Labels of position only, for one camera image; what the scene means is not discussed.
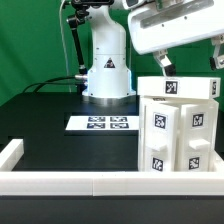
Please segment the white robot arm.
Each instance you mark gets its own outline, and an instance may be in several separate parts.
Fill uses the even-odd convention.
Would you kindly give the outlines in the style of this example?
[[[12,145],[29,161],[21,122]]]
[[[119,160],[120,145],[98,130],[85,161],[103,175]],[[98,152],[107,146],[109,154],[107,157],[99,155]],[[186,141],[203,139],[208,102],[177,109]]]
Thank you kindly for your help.
[[[176,68],[168,49],[224,34],[224,0],[115,0],[112,5],[129,11],[127,28],[110,17],[107,6],[89,9],[93,64],[82,96],[103,105],[136,95],[126,66],[127,36],[137,53],[151,53],[163,74],[172,76]]]

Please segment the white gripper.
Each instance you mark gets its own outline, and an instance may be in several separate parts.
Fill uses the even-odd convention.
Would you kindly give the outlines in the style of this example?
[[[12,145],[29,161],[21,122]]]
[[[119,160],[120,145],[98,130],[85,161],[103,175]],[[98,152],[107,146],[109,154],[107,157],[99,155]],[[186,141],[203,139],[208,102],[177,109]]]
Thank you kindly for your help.
[[[212,37],[210,67],[224,68],[224,0],[180,0],[161,10],[151,2],[130,12],[128,27],[134,49],[154,52],[164,76],[176,74],[166,49]]]

